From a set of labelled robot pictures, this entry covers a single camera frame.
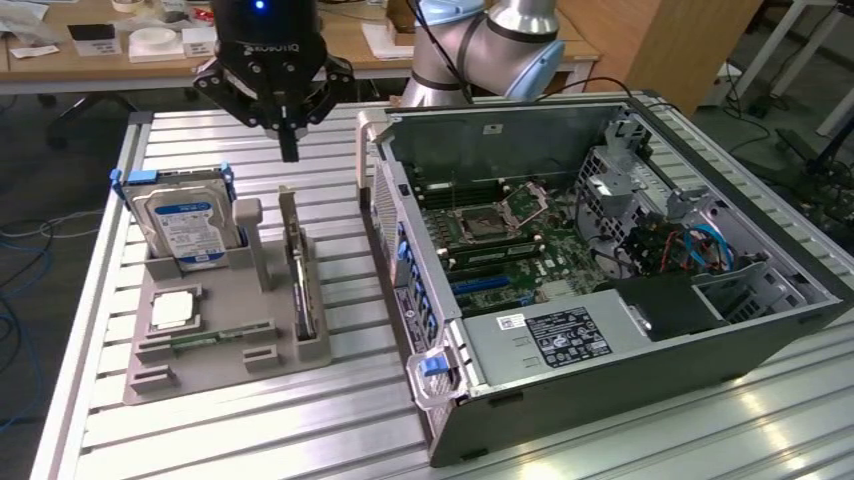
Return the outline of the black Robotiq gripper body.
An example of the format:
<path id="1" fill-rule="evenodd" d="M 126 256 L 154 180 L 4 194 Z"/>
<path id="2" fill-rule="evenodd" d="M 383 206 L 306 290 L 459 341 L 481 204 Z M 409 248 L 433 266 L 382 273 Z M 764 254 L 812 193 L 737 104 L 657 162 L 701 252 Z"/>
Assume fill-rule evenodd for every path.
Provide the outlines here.
<path id="1" fill-rule="evenodd" d="M 289 129 L 289 101 L 310 94 L 327 58 L 317 3 L 215 1 L 213 13 L 215 58 L 251 90 L 262 86 L 263 69 Z"/>

